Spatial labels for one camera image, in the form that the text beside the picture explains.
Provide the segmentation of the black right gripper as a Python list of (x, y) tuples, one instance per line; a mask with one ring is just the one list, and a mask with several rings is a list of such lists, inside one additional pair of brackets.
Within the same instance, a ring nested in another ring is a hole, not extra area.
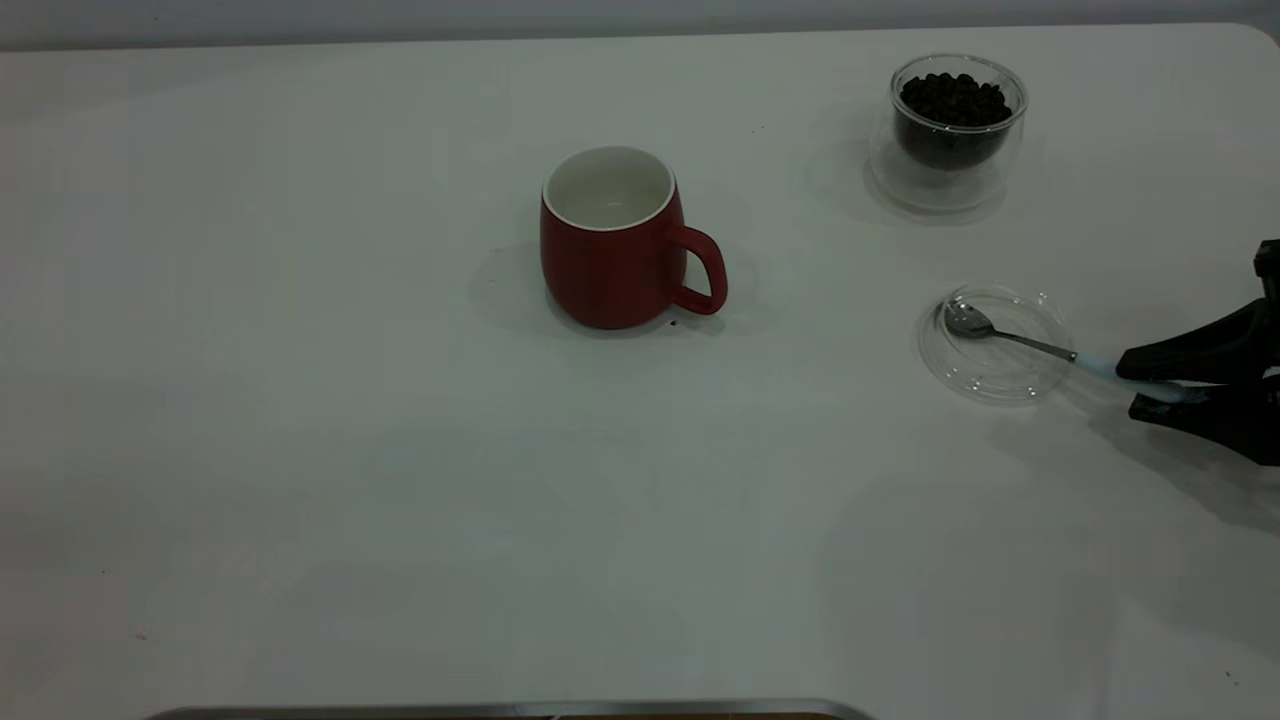
[[(1279, 301), (1280, 240), (1262, 242), (1254, 273), (1268, 301)], [(1279, 465), (1277, 320), (1258, 299), (1171, 340), (1129, 348), (1117, 363), (1128, 380), (1189, 380), (1178, 402), (1134, 397), (1128, 416), (1180, 430), (1239, 454), (1261, 466)]]

